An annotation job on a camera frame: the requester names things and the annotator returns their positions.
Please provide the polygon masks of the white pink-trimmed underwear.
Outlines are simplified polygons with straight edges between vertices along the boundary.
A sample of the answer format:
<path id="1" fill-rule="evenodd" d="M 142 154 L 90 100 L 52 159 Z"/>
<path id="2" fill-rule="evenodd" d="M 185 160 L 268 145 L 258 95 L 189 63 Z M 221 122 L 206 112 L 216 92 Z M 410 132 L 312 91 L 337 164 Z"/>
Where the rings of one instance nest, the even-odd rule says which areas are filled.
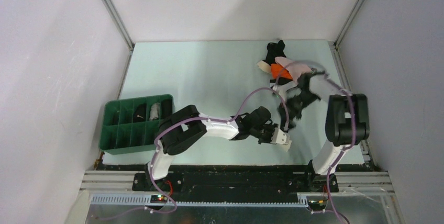
<path id="1" fill-rule="evenodd" d="M 284 151 L 284 152 L 288 152 L 290 150 L 292 141 L 290 140 L 289 142 L 285 143 L 285 144 L 281 144 L 280 148 Z"/>

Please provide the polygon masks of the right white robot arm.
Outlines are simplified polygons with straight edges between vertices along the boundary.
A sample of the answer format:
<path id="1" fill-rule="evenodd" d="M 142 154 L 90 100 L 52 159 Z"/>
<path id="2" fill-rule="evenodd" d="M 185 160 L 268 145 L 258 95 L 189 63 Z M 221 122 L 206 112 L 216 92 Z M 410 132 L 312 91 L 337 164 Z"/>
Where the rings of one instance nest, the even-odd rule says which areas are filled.
<path id="1" fill-rule="evenodd" d="M 370 134 L 368 98 L 353 94 L 335 83 L 325 72 L 308 72 L 297 79 L 300 93 L 280 103 L 281 124 L 295 127 L 302 111 L 319 100 L 327 104 L 325 119 L 326 142 L 320 152 L 309 161 L 304 183 L 317 192 L 329 183 L 330 176 L 343 156 Z"/>

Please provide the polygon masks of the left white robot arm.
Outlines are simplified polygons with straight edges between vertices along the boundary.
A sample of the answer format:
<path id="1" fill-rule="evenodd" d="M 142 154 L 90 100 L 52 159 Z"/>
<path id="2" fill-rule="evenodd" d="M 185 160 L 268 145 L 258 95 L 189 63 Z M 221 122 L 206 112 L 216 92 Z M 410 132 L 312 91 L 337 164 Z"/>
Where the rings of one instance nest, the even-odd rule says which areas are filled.
<path id="1" fill-rule="evenodd" d="M 273 123 L 271 113 L 264 107 L 229 118 L 215 118 L 200 113 L 194 105 L 188 105 L 161 122 L 153 141 L 154 155 L 146 164 L 145 184 L 153 191 L 161 190 L 174 158 L 202 137 L 230 141 L 254 137 L 260 144 L 287 144 L 286 133 Z"/>

